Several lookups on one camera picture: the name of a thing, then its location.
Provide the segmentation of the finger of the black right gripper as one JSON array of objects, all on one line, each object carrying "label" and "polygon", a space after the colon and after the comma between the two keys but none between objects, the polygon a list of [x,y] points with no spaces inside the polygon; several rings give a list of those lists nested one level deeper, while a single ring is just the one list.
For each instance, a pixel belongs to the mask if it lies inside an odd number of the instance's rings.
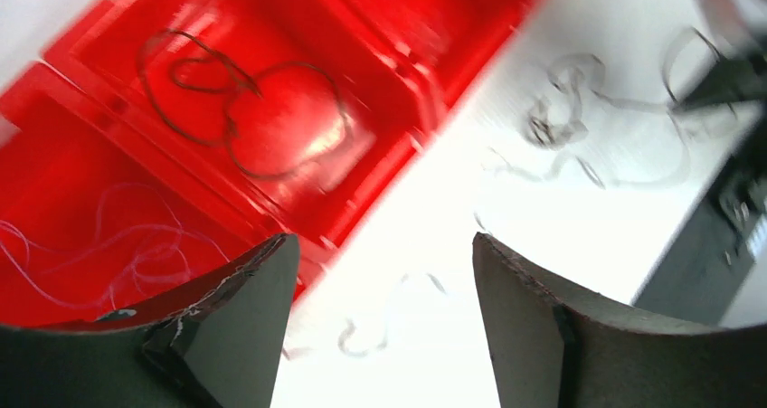
[{"label": "finger of the black right gripper", "polygon": [[700,82],[674,102],[673,113],[685,114],[721,105],[766,101],[766,50],[754,48],[725,57]]}]

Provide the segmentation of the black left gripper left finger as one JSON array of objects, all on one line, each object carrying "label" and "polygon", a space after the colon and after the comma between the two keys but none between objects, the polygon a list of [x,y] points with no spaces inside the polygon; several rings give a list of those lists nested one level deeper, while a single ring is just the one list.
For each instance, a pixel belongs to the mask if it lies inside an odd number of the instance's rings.
[{"label": "black left gripper left finger", "polygon": [[93,321],[1,327],[4,407],[267,407],[297,236]]}]

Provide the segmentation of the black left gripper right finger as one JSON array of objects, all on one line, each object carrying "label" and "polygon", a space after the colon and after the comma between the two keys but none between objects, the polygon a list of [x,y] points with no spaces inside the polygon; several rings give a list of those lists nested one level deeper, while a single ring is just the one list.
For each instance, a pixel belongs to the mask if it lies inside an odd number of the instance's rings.
[{"label": "black left gripper right finger", "polygon": [[606,298],[496,238],[473,270],[504,407],[763,407],[766,327],[709,327]]}]

